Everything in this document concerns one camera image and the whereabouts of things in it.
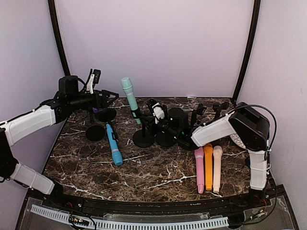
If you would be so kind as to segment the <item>black stand with blue microphone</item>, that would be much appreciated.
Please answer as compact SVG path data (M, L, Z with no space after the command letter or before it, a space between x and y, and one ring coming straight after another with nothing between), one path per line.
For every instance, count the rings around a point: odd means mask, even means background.
M96 118L103 123L108 123L114 133L114 140L118 141L118 134L115 131L115 128L113 126L112 120L115 119L115 117L117 116L117 112L114 108L105 108L105 109L99 109L97 114L96 114Z

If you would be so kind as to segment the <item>black stand with green microphone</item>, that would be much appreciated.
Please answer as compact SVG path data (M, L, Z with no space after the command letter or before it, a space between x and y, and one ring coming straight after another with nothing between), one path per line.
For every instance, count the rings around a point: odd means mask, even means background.
M134 145L140 148L147 148L153 145L154 136L146 129L145 123L141 121L141 124L142 124L142 128L134 133L132 139L133 139Z

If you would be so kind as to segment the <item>black stand with pink microphone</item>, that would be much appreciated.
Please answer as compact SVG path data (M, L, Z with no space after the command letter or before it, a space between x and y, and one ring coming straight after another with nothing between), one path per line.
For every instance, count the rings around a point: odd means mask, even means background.
M176 141L174 137L176 136L175 132L173 131L164 131L164 132L158 132L155 135L155 141L158 145L162 147L171 147L176 144Z

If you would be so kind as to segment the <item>mint green toy microphone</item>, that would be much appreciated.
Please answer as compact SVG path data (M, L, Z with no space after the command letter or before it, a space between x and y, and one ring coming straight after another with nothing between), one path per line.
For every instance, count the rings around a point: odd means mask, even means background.
M121 79L122 89L127 97L128 103L130 105L131 114L138 125L141 124L140 116L141 112L137 105L136 98L133 94L133 85L129 77L124 77Z

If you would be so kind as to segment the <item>black stand with purple microphone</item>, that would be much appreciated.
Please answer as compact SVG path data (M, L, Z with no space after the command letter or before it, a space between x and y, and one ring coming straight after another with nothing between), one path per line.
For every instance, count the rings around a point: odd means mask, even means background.
M97 142L102 140L106 135L105 128L95 122L94 114L90 113L90 126L85 131L85 136L88 140Z

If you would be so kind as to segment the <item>black stand with orange microphone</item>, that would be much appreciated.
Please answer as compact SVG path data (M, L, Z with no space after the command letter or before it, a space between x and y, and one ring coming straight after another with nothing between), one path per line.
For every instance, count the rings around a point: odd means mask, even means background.
M192 110L190 122L187 121L187 123L184 124L181 135L177 139L178 145L184 150L196 150L199 148L193 142L191 136L193 131L200 126L201 121L198 119L198 116L202 116L206 109L207 107L205 107L202 103L198 104L198 107Z

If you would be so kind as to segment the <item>blue toy microphone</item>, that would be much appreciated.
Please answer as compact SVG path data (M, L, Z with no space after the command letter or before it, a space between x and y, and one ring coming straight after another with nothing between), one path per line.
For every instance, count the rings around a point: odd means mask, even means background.
M117 138L115 136L112 126L109 123L106 124L106 131L111 148L112 159L116 166L120 166L123 164L123 158L117 145Z

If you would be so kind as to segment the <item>pink toy microphone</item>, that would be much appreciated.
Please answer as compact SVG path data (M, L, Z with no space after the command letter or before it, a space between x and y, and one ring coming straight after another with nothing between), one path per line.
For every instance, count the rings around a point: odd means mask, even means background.
M204 192L204 150L200 147L194 151L194 156L196 160L196 177L197 177L197 189L199 194Z

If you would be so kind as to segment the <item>orange toy microphone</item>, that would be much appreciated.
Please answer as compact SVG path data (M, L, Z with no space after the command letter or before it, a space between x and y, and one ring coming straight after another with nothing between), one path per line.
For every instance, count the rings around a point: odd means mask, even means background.
M205 157L205 188L211 191L213 187L213 146L208 143L204 146Z

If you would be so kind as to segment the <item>black stand for beige microphone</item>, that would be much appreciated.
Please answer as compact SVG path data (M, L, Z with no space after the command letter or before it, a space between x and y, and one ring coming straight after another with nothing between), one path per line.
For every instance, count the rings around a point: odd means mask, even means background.
M224 102L222 104L214 104L213 110L215 112L214 119L217 119L221 116L221 112L226 110L229 107L229 102Z

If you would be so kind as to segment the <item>beige toy microphone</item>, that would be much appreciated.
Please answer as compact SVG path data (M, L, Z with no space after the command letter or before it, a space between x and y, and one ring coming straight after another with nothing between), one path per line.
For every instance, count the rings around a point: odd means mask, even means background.
M219 193L220 184L221 184L221 160L222 160L222 147L215 146L213 148L213 158L214 158L214 167L213 167L213 192Z

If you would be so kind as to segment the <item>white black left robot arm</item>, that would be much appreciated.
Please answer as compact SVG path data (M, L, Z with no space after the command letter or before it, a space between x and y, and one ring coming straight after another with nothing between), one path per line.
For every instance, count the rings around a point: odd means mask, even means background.
M28 188L49 195L48 199L57 209L63 209L68 199L54 190L56 183L14 158L11 147L18 141L43 128L66 120L74 111L108 108L119 94L107 90L96 90L99 73L95 70L88 77L83 88L78 76L59 79L59 90L55 97L43 101L39 107L0 124L0 177L3 181L15 180Z

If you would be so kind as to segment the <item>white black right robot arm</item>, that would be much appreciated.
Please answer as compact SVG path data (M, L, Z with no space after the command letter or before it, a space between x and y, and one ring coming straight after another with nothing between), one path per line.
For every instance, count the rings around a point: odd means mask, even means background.
M245 204L255 208L263 201L263 190L269 170L269 154L274 139L270 137L270 122L258 112L258 105L239 103L234 109L221 115L228 103L215 104L215 117L206 123L197 123L197 116L203 115L206 107L199 104L191 116L181 108L168 109L154 99L147 102L148 114L140 114L142 138L153 138L160 146L178 144L186 150L200 147L230 136L234 143L249 153L250 188Z

